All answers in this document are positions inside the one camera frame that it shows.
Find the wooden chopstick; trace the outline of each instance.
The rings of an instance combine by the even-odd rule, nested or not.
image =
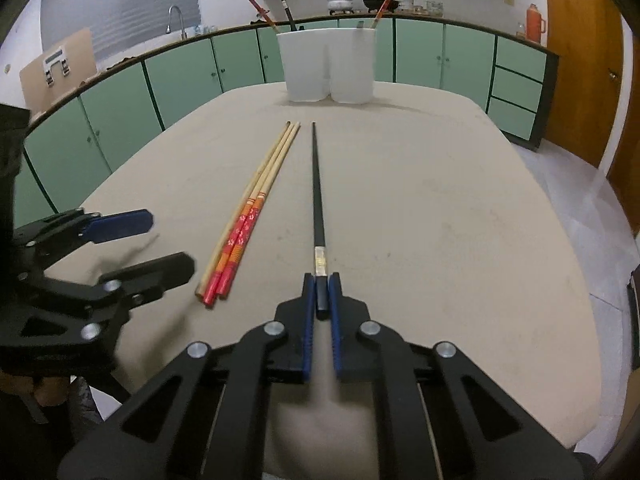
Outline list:
[[[269,176],[264,181],[264,184],[262,185],[262,189],[260,190],[260,193],[258,193],[258,197],[255,200],[254,206],[252,207],[251,211],[249,212],[249,215],[246,218],[246,222],[244,223],[242,232],[240,233],[240,235],[238,236],[238,239],[236,240],[236,245],[233,248],[231,256],[229,257],[229,260],[226,263],[225,270],[222,273],[222,276],[220,277],[220,281],[218,282],[216,292],[220,296],[226,296],[229,293],[229,289],[231,288],[233,280],[236,276],[236,271],[238,270],[238,265],[240,264],[240,260],[242,259],[242,255],[244,254],[244,248],[246,247],[246,244],[249,241],[249,238],[251,237],[251,233],[254,230],[254,226],[258,220],[260,211],[264,206],[264,201],[267,199],[267,196],[269,195],[271,186],[273,185],[273,182],[275,181],[276,176],[280,171],[284,158],[287,155],[287,152],[289,151],[291,143],[296,138],[296,134],[298,133],[299,129],[300,129],[300,123],[295,123],[295,125],[293,126],[293,129],[290,131],[290,134],[289,134],[289,137],[287,138],[286,143],[284,144],[284,147],[282,148],[282,150],[280,151],[280,154],[278,155],[277,160],[275,161],[274,165],[271,167]]]
[[[371,23],[371,28],[376,28],[378,26],[378,22],[380,21],[380,18],[382,18],[382,15],[385,13],[386,8],[389,6],[389,3],[391,3],[391,0],[385,0],[382,3],[382,6],[378,9],[378,13],[374,18],[373,23]]]
[[[275,161],[280,155],[280,152],[282,151],[283,146],[287,142],[287,139],[289,138],[289,134],[293,126],[294,126],[293,124],[289,123],[289,127],[286,129],[276,149],[271,154],[270,160],[267,163],[267,167],[264,169],[264,171],[258,178],[258,181],[254,186],[254,189],[252,190],[251,194],[249,195],[249,198],[246,200],[246,203],[242,207],[242,211],[238,216],[238,218],[236,219],[236,222],[234,223],[234,227],[226,239],[226,243],[222,248],[222,252],[220,253],[220,258],[218,259],[218,262],[216,264],[216,268],[211,273],[209,277],[209,281],[207,282],[207,286],[205,288],[204,294],[202,295],[202,302],[209,308],[213,306],[213,302],[216,299],[216,290],[218,288],[218,283],[220,282],[222,273],[225,270],[226,263],[229,260],[229,256],[231,255],[231,251],[233,250],[236,244],[236,240],[238,240],[240,231],[244,227],[247,215],[250,213],[252,207],[254,206],[255,200],[258,197],[258,193],[260,193],[262,186],[264,185],[265,181],[269,176],[271,168],[273,167]]]
[[[258,2],[256,2],[255,0],[249,0],[249,1],[251,2],[252,6],[255,7],[255,10],[257,10],[258,13],[264,18],[264,21],[269,23],[269,25],[271,25],[271,28],[276,31],[276,34],[279,34],[280,29],[275,23],[273,23],[273,20],[269,16],[267,16],[267,11],[264,10],[260,5],[258,5]]]
[[[264,160],[261,162],[260,166],[258,166],[258,169],[255,171],[254,176],[252,176],[251,180],[249,181],[249,184],[247,184],[246,188],[244,189],[244,192],[242,193],[242,198],[240,199],[240,202],[238,203],[236,210],[231,215],[229,222],[226,223],[226,226],[222,231],[222,234],[220,235],[220,239],[218,240],[216,247],[213,249],[213,252],[211,253],[209,263],[207,264],[207,267],[205,268],[204,273],[202,274],[200,283],[196,288],[195,294],[200,300],[202,300],[202,298],[204,297],[204,292],[207,288],[207,283],[209,283],[211,273],[213,272],[213,270],[216,268],[216,265],[218,264],[218,261],[220,259],[220,253],[222,252],[222,247],[225,245],[225,242],[228,239],[229,233],[231,232],[232,227],[236,223],[236,219],[240,216],[242,212],[242,208],[244,207],[244,205],[246,204],[246,201],[251,196],[251,192],[254,190],[254,187],[258,182],[258,179],[260,179],[261,174],[264,173],[265,168],[267,167],[268,163],[271,160],[271,157],[273,156],[273,152],[275,152],[280,141],[286,138],[285,134],[287,133],[290,125],[291,125],[291,122],[287,121],[282,133],[280,134],[278,139],[274,142],[273,146],[271,147],[267,155],[264,157]]]

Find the kitchen cabinet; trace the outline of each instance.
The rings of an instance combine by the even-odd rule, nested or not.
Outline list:
[[[162,132],[141,64],[99,82],[80,99],[111,171]]]
[[[211,41],[223,92],[264,83],[255,30],[222,34]]]
[[[535,113],[494,97],[489,103],[487,115],[502,131],[524,140],[530,139],[536,120]]]
[[[340,28],[353,28],[358,22],[363,21],[359,18],[341,18],[338,20]],[[369,27],[373,18],[364,20],[365,27]],[[376,27],[376,81],[387,81],[392,83],[394,80],[394,23],[392,19],[383,18]]]
[[[299,22],[298,25],[304,25],[305,30],[312,28],[335,28],[338,26],[338,20],[320,20],[319,22]]]
[[[111,174],[79,98],[33,130],[24,148],[59,211],[81,205]]]
[[[15,178],[14,228],[53,215],[53,209],[42,194],[27,163],[22,160],[20,173]]]
[[[495,36],[474,28],[446,25],[444,37],[441,88],[468,97],[486,110]]]
[[[396,19],[396,83],[440,88],[441,23]]]
[[[262,56],[264,82],[277,83],[284,81],[280,47],[274,30],[271,27],[259,28],[258,43],[260,44],[260,54]]]
[[[165,128],[222,94],[209,41],[174,48],[144,63]]]
[[[544,81],[546,54],[517,41],[498,37],[495,63],[497,66],[513,70],[540,83]]]

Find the thermos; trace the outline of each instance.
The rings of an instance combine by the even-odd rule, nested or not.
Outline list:
[[[546,20],[542,18],[542,14],[538,8],[531,4],[527,9],[527,39],[540,43],[542,34],[546,32]]]

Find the table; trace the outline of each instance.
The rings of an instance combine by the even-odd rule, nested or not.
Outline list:
[[[88,245],[50,274],[102,272],[186,251],[202,270],[285,121],[297,139],[258,220],[228,301],[205,310],[188,285],[132,312],[117,349],[134,390],[191,341],[217,347],[273,319],[313,270],[311,128],[318,124],[329,272],[405,340],[455,342],[564,445],[595,424],[600,358],[587,289],[545,193],[472,101],[376,83],[363,106],[287,101],[284,84],[226,92],[140,150],[84,203],[148,208],[146,235]],[[274,386],[265,470],[290,479],[376,478],[370,388],[339,386],[317,322],[312,381]]]

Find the blue gripper pad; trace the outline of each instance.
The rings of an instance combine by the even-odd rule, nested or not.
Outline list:
[[[146,209],[98,216],[82,231],[82,238],[94,244],[101,244],[146,233],[153,225],[154,216]]]

